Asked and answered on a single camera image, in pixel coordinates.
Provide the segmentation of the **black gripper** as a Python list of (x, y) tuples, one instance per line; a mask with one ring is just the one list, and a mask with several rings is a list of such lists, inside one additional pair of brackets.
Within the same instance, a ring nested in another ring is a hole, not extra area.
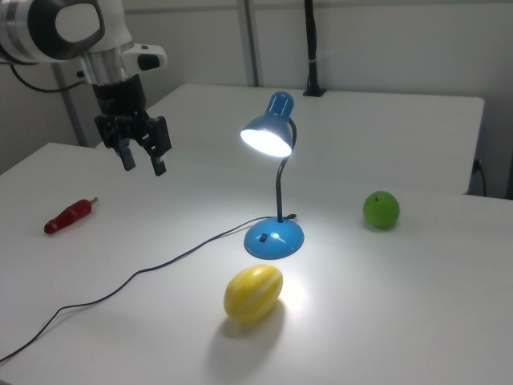
[(119, 153), (123, 168), (131, 171), (135, 161), (129, 140), (135, 140), (151, 157), (157, 176), (166, 172), (164, 155), (172, 149), (165, 118), (151, 118), (138, 75), (113, 84), (94, 85), (100, 114), (95, 124), (106, 148)]

